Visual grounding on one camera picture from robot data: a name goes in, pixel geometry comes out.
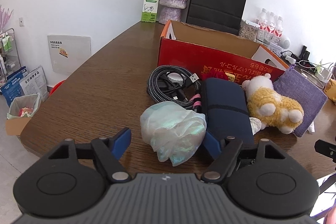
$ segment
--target sticker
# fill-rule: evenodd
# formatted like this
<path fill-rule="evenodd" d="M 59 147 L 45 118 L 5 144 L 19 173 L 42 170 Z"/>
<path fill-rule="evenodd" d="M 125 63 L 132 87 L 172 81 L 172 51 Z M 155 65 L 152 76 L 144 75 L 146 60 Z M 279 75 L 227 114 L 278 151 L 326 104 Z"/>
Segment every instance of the sticker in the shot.
<path fill-rule="evenodd" d="M 68 58 L 67 52 L 64 49 L 62 49 L 62 48 L 59 49 L 59 54 L 65 56 L 66 58 Z"/>

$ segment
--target yellow plush toy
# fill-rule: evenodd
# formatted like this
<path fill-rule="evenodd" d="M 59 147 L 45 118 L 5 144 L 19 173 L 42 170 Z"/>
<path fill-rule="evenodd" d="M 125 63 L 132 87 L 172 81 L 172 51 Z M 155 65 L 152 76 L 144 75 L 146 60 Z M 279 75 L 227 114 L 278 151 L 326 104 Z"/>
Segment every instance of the yellow plush toy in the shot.
<path fill-rule="evenodd" d="M 261 120 L 261 129 L 271 126 L 284 134 L 292 133 L 302 123 L 303 109 L 296 100 L 274 91 L 270 77 L 267 73 L 241 85 L 246 93 L 248 111 Z"/>

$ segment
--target purple fabric pouch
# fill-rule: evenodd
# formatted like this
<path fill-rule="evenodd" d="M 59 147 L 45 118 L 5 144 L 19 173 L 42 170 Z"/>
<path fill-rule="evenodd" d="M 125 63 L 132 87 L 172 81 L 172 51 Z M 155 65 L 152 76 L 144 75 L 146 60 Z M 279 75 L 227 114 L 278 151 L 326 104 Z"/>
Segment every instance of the purple fabric pouch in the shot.
<path fill-rule="evenodd" d="M 273 86 L 276 92 L 297 100 L 302 106 L 304 111 L 303 122 L 294 130 L 294 134 L 297 137 L 302 137 L 322 109 L 328 97 L 292 67 L 288 68 L 273 83 Z"/>

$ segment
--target cardboard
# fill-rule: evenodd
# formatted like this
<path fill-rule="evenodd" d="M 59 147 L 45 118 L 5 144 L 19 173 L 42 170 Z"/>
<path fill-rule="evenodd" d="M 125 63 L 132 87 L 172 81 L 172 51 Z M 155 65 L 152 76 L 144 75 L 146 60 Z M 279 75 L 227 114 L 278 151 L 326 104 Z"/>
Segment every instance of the cardboard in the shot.
<path fill-rule="evenodd" d="M 336 103 L 336 80 L 330 79 L 324 89 L 325 95 Z"/>
<path fill-rule="evenodd" d="M 176 65 L 196 74 L 224 71 L 240 84 L 257 75 L 275 81 L 289 67 L 265 46 L 230 33 L 168 21 L 162 34 L 157 65 Z"/>
<path fill-rule="evenodd" d="M 22 117 L 18 119 L 6 120 L 6 132 L 9 136 L 18 136 L 25 128 L 32 117 Z"/>

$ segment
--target red cardboard box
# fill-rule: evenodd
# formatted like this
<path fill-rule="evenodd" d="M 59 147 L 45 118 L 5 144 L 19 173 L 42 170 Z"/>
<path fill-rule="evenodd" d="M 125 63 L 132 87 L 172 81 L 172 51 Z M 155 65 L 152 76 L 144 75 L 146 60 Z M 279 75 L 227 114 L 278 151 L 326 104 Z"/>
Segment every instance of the red cardboard box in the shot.
<path fill-rule="evenodd" d="M 162 31 L 157 65 L 181 66 L 198 75 L 214 68 L 234 74 L 240 85 L 265 73 L 274 81 L 289 67 L 264 45 L 177 21 L 168 21 Z"/>

